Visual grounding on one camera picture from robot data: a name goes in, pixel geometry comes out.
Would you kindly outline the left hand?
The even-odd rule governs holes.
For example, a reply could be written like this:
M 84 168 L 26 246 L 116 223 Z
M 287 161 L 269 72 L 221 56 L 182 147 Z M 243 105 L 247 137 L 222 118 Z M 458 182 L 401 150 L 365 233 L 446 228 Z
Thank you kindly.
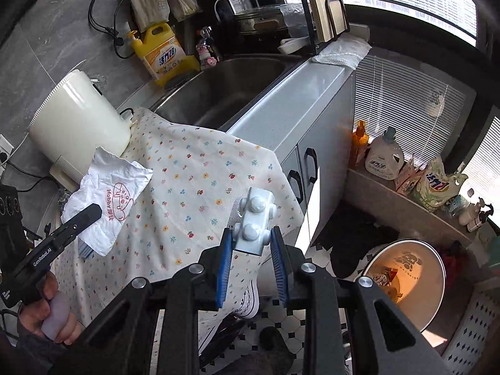
M 19 311 L 19 323 L 28 332 L 45 337 L 42 325 L 51 314 L 51 301 L 58 292 L 58 281 L 52 272 L 47 272 L 43 287 L 43 297 L 28 306 L 23 305 Z M 81 335 L 83 326 L 77 321 L 75 314 L 69 312 L 63 324 L 59 324 L 59 331 L 52 338 L 56 344 L 73 344 Z

